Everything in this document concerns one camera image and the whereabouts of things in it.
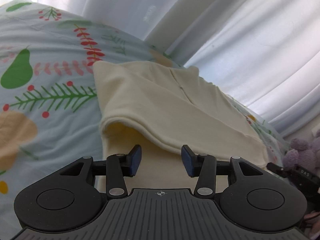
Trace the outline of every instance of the green pear print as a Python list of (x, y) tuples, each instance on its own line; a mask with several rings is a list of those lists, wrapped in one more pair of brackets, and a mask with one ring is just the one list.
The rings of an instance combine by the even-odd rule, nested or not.
[(29, 60), (30, 51), (27, 48), (20, 51), (15, 60), (2, 75), (0, 84), (7, 89), (18, 88), (27, 84), (33, 75)]

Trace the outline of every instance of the black device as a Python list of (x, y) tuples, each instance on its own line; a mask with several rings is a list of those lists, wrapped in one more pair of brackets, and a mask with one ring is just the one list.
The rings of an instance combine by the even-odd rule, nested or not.
[(273, 163), (268, 163), (267, 169), (273, 173), (288, 178), (300, 190), (308, 202), (310, 211), (320, 211), (320, 178), (304, 167), (296, 164), (292, 169), (282, 168)]
[[(141, 147), (94, 162), (83, 157), (16, 197), (23, 227), (16, 240), (306, 240), (298, 230), (307, 208), (304, 195), (240, 157), (230, 162), (195, 155), (181, 157), (196, 188), (139, 189), (128, 195), (124, 176), (136, 174)], [(94, 187), (106, 176), (106, 193)], [(216, 175), (229, 187), (215, 193)]]

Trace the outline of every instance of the ribbed gray plate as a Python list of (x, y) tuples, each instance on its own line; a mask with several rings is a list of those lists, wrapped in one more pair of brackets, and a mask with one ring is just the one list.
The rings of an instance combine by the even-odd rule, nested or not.
[(251, 232), (229, 222), (211, 200), (187, 189), (135, 189), (131, 196), (110, 200), (102, 214), (85, 227), (65, 233), (29, 228), (16, 240), (307, 240), (293, 228), (276, 234)]

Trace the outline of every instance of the bed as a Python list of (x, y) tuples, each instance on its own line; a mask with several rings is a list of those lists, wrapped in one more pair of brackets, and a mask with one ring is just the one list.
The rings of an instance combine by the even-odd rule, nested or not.
[[(21, 229), (13, 211), (18, 192), (82, 156), (102, 159), (92, 71), (99, 60), (183, 68), (111, 26), (27, 0), (0, 7), (1, 240)], [(269, 160), (281, 166), (287, 143), (255, 113), (229, 100), (259, 134)]]

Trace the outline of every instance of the white curtain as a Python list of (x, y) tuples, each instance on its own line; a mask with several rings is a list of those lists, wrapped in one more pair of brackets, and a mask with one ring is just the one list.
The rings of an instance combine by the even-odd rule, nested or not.
[(320, 113), (320, 0), (32, 1), (119, 28), (197, 66), (283, 135)]

